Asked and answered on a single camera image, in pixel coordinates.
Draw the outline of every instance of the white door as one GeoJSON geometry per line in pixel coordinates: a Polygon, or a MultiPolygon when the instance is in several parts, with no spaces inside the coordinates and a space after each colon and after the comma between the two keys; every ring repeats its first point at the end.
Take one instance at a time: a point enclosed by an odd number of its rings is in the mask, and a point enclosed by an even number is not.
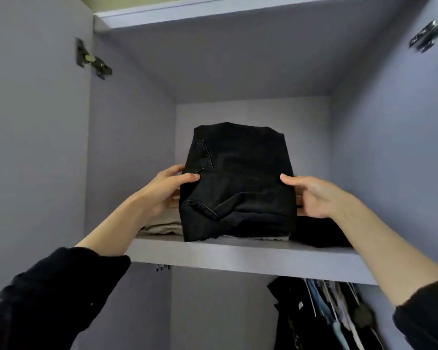
{"type": "Polygon", "coordinates": [[[92,42],[80,0],[0,0],[0,289],[83,236],[92,42]]]}

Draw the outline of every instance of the person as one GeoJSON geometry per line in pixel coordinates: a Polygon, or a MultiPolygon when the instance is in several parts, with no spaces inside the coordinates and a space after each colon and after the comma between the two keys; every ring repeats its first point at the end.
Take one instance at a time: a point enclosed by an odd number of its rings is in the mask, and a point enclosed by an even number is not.
{"type": "MultiPolygon", "coordinates": [[[[150,218],[178,204],[178,188],[200,179],[164,170],[73,248],[59,248],[0,293],[0,349],[69,349],[91,324],[130,259],[124,256],[150,218]]],[[[415,350],[438,349],[438,264],[383,223],[359,199],[313,177],[281,175],[310,217],[330,217],[365,260],[394,306],[394,322],[415,350]]]]}

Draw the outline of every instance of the yellow-green wall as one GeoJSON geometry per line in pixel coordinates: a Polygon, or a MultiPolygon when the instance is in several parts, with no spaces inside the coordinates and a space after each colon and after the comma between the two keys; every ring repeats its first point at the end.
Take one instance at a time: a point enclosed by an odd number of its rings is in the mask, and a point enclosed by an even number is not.
{"type": "Polygon", "coordinates": [[[82,0],[93,12],[119,10],[121,8],[159,4],[177,0],[82,0]]]}

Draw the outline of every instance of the forearm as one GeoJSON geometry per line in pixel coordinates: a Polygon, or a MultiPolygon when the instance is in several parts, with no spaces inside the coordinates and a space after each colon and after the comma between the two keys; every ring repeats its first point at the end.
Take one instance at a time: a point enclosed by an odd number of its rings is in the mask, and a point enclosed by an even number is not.
{"type": "Polygon", "coordinates": [[[123,255],[149,219],[139,194],[130,196],[76,247],[89,248],[101,256],[123,255]]]}
{"type": "Polygon", "coordinates": [[[394,305],[438,281],[438,264],[411,246],[361,201],[350,194],[342,200],[334,220],[394,305]]]}

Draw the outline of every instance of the black shirt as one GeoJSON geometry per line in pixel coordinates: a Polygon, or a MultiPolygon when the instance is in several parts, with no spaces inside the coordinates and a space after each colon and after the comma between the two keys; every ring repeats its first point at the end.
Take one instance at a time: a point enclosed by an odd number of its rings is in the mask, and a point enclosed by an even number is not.
{"type": "MultiPolygon", "coordinates": [[[[130,258],[59,248],[0,293],[0,350],[70,349],[126,273],[130,258]]],[[[415,350],[438,350],[438,282],[394,313],[415,350]]]]}

